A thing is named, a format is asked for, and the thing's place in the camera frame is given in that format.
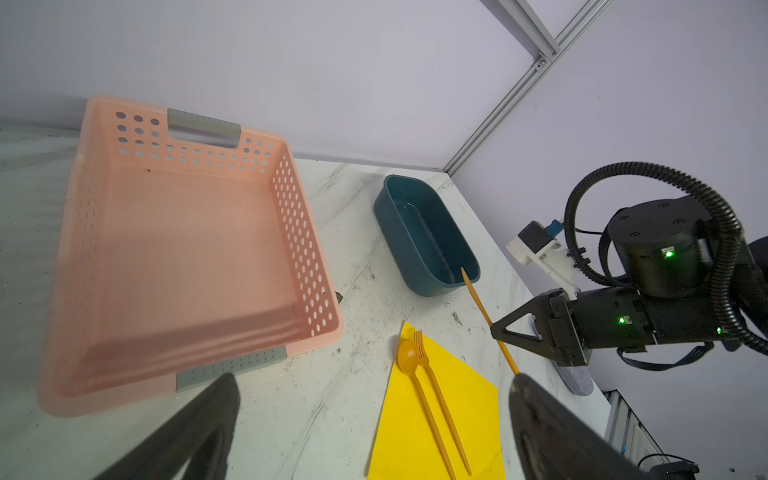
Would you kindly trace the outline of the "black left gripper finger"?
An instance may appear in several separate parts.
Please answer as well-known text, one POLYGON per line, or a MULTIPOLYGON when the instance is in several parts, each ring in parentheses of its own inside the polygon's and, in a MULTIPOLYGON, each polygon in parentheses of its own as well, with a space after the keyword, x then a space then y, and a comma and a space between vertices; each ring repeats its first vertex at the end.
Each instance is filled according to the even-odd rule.
POLYGON ((100 479, 224 479, 240 408, 235 376, 225 373, 100 479))

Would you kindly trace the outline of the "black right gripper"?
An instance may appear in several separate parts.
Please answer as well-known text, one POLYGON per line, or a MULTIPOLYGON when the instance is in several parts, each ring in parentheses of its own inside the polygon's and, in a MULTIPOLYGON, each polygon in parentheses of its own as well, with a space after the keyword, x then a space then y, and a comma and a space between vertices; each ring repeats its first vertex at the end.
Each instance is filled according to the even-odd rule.
MULTIPOLYGON (((497 341, 563 366, 587 365, 590 350, 644 351, 654 343, 644 301, 636 291, 623 288, 586 291, 575 300, 565 294, 550 299, 538 295, 494 322, 490 330, 497 341)), ((513 379, 509 410, 527 479, 651 477, 526 374, 513 379)))

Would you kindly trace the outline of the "yellow plastic knife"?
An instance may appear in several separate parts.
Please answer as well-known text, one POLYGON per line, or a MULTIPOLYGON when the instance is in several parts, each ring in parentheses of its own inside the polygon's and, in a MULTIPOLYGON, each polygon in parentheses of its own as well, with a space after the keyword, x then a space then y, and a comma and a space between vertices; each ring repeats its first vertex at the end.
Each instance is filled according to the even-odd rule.
MULTIPOLYGON (((482 316, 483 316, 483 318, 484 318, 488 328, 491 328, 492 325, 493 325, 493 322, 491 321, 488 312, 486 311, 482 301, 480 300, 480 298, 479 298, 476 290, 474 289, 474 286, 473 286, 472 282, 470 281, 469 276, 467 275, 467 273, 466 273, 464 268, 461 268, 461 274, 462 274, 462 278, 464 280, 464 283, 465 283, 465 285, 466 285, 466 287, 467 287, 467 289, 468 289, 468 291, 470 293, 470 296, 472 297, 472 299, 475 302, 477 308, 481 312, 481 314, 482 314, 482 316)), ((511 371, 513 372, 513 374, 514 375, 518 375, 520 373, 520 370, 519 370, 515 360, 513 359, 512 355, 510 354, 506 344, 504 342, 501 342, 501 341, 496 341, 496 343, 498 344, 498 346, 499 346, 499 348, 500 348, 500 350, 502 352, 502 355, 505 358, 505 360, 506 360, 507 364, 509 365, 509 367, 510 367, 511 371)))

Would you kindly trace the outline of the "yellow plastic fork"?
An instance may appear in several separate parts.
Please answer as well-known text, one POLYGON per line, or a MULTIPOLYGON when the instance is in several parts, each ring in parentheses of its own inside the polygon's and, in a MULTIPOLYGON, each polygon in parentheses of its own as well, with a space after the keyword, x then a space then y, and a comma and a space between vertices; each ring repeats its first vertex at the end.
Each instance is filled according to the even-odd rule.
MULTIPOLYGON (((446 402, 446 399, 444 397, 444 394, 442 392, 442 389, 441 389, 439 380, 437 378, 437 375, 436 375, 434 369, 432 368, 432 366, 430 364, 430 359, 429 359, 429 356, 428 356, 428 354, 426 352, 423 332, 422 331, 416 331, 414 333, 413 341, 414 341, 415 346, 416 346, 417 365, 425 370, 425 372, 426 372, 426 374, 427 374, 427 376, 428 376, 428 378, 430 380, 430 383, 432 385, 432 388, 433 388, 433 390, 435 392, 435 395, 436 395, 436 398, 438 400, 438 404, 439 404, 439 406, 441 408, 441 411, 443 413, 443 416, 444 416, 444 418, 446 420, 447 426, 449 428, 449 432, 450 432, 450 434, 452 436, 452 439, 453 439, 453 441, 454 441, 454 443, 456 445, 457 451, 458 451, 458 453, 460 455, 460 458, 461 458, 461 460, 463 462, 465 470, 466 470, 467 474, 469 476, 471 476, 472 475, 471 465, 470 465, 468 456, 466 454, 466 451, 464 449, 463 442, 462 442, 462 440, 461 440, 461 438, 459 436, 458 429, 457 429, 456 424, 454 422, 454 419, 453 419, 453 416, 451 414, 450 408, 449 408, 449 406, 448 406, 448 404, 446 402)), ((455 479, 456 478, 455 472, 453 470, 452 464, 451 464, 450 459, 448 457, 448 454, 447 454, 447 451, 446 451, 446 447, 445 447, 445 443, 444 443, 444 441, 442 439, 442 436, 441 436, 441 434, 439 432, 439 428, 437 427, 436 421, 434 419, 434 415, 433 415, 433 413, 431 411, 431 408, 429 407, 429 402, 426 402, 425 405, 426 405, 426 412, 427 412, 427 417, 428 417, 428 423, 429 423, 430 429, 431 429, 431 431, 433 433, 433 436, 435 438, 438 451, 439 451, 439 453, 441 455, 442 460, 444 461, 444 464, 445 464, 446 469, 448 471, 449 477, 451 479, 455 479)))

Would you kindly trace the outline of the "yellow plastic spoon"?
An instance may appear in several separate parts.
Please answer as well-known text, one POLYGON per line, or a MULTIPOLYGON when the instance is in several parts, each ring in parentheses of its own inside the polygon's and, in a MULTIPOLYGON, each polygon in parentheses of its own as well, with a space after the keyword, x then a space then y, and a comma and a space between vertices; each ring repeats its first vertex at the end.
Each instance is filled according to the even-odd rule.
POLYGON ((456 475, 451 464, 450 458, 447 454, 445 444, 440 434, 439 428, 435 422, 434 415, 431 411, 429 401, 425 395, 423 386, 418 378, 418 368, 420 366, 420 360, 422 359, 422 345, 423 341, 419 337, 419 332, 414 334, 413 339, 405 339, 399 343, 397 351, 397 365, 399 369, 407 375, 414 385, 417 397, 420 401, 421 407, 424 411, 424 415, 429 426, 429 429, 434 438, 440 457, 445 465, 448 476, 451 480, 456 480, 456 475))

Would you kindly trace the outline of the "yellow paper napkin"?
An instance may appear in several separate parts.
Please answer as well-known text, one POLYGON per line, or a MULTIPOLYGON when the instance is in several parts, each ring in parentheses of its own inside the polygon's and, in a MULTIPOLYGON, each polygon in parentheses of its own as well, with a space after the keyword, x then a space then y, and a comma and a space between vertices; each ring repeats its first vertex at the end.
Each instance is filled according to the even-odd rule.
POLYGON ((378 424, 369 479, 503 479, 498 389, 428 336, 423 345, 452 416, 465 465, 429 374, 417 378, 434 416, 453 474, 447 470, 412 379, 395 362, 378 424))

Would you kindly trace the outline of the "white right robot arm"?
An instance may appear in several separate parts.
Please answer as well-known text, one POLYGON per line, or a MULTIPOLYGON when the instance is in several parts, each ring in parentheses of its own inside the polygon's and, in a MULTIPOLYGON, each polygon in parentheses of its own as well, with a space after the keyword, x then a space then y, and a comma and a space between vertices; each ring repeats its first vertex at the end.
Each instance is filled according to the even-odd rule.
POLYGON ((556 288, 492 323, 492 337, 558 366, 584 367, 592 351, 612 349, 628 366, 665 372, 667 364, 642 359, 650 346, 689 345, 685 366, 716 344, 767 350, 767 242, 747 242, 724 197, 677 169, 648 162, 596 169, 572 190, 562 219, 530 223, 509 248, 556 288), (590 259, 578 242, 579 204, 619 176, 657 180, 680 196, 619 209, 590 259))

